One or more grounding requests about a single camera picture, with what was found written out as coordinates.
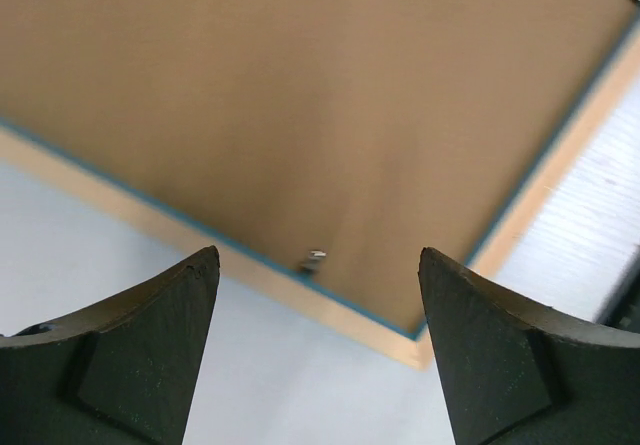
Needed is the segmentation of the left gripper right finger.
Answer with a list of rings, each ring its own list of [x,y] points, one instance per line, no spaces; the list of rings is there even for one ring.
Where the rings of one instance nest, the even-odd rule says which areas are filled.
[[[540,304],[434,248],[418,275],[456,443],[638,443],[638,334]]]

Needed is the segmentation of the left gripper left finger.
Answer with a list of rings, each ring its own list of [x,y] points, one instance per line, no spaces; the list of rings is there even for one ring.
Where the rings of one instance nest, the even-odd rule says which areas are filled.
[[[209,246],[1,339],[4,444],[180,444],[220,280]]]

